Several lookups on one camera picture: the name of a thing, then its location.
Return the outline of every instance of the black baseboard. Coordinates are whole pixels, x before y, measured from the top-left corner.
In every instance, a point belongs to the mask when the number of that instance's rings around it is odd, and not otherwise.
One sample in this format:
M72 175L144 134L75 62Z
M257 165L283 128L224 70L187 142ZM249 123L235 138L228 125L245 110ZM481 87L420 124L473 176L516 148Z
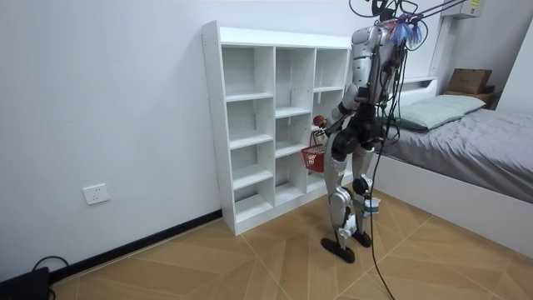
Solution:
M193 228L196 228L205 223L209 223L210 221L214 221L221 217L222 217L222 210L219 209L215 212L210 212L206 215L197 217L183 224L179 224L174 227L165 229L161 232L154 233L151 236L141 238L140 240L136 240L135 242L130 242L129 244L114 248L113 250L109 250L102 254L98 254L97 256L84 259L81 262L73 263L72 265L68 267L60 268L56 271L50 272L50 283L56 283L60 280L63 280L64 278L81 273L83 271L86 271L90 268L94 268L103 263L110 262L113 259L117 259L122 256L128 255L129 253L133 253L137 250L146 248L150 245L153 245L154 243L159 243L168 238L176 236L177 234L184 233L187 230L191 230Z

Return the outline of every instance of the wooden floor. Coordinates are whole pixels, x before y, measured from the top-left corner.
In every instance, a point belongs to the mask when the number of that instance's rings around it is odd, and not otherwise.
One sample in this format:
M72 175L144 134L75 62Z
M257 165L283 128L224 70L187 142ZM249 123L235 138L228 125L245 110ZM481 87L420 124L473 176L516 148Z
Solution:
M533 299L533 259L384 194L376 259L396 299ZM65 282L58 300L389 299L371 250L346 264L325 198L234 237L220 220Z

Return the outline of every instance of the shelf compartment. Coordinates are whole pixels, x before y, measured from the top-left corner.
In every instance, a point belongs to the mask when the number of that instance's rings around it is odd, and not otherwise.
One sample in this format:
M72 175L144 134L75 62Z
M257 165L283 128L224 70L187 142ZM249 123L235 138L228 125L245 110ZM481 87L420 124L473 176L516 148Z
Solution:
M326 182L324 182L324 174L315 172L309 174L307 178L307 192L314 191L325 186Z
M274 143L264 142L231 151L233 190L266 181L274 175Z
M233 189L244 188L272 177L271 172L259 165L244 167L233 172Z
M264 133L260 133L257 130L251 132L234 133L230 135L230 149L234 150L238 148L253 146L271 141L273 139L273 137Z
M302 114L311 113L309 109L298 107L277 107L276 118L288 118L292 116L299 116Z
M348 51L319 49L316 51L315 88L342 87L348 72Z
M260 195L254 195L235 203L235 219L240 223L270 209L273 209L272 204Z
M294 187L290 183L285 183L279 187L276 187L276 205L282 205L283 203L288 203L291 200L294 200L303 195L303 192Z
M307 169L300 153L276 158L276 206L306 193Z
M229 148L243 148L271 141L275 133L273 98L228 102Z
M276 158L300 154L309 145L309 117L301 115L276 120Z
M276 158L282 158L287 155L299 153L306 145L290 142L276 142Z
M232 95L226 95L226 102L238 102L238 101L246 101L246 100L258 100L258 99L267 99L267 98L273 98L274 95L269 92L244 92L244 93L238 93L238 94L232 94Z
M274 181L272 178L237 189L234 194L237 223L274 207Z
M334 92L334 91L344 91L344 88L343 87L315 87L313 88L313 91L315 93Z
M276 48L276 118L311 112L315 53Z
M222 65L227 99L274 93L274 47L222 47Z
M328 118L331 115L331 111L336 108L342 101L342 90L329 91L316 93L313 98L313 116L323 116ZM350 122L350 118L347 118L345 123ZM316 131L317 128L311 125L311 130Z

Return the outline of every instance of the brown box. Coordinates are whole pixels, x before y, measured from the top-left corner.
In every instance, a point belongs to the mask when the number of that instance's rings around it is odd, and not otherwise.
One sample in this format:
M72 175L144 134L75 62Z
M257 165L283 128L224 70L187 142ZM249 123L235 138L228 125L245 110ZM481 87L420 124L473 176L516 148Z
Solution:
M450 92L478 94L485 88L491 70L459 69L451 76L447 90Z

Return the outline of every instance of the white bed frame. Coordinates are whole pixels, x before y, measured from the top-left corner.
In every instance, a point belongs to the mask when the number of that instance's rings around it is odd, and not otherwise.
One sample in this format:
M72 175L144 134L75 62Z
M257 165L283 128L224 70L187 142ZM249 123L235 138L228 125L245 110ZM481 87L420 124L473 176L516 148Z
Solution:
M429 85L403 92L401 101L434 97L436 79L420 79L427 80ZM385 156L376 189L533 258L533 204Z

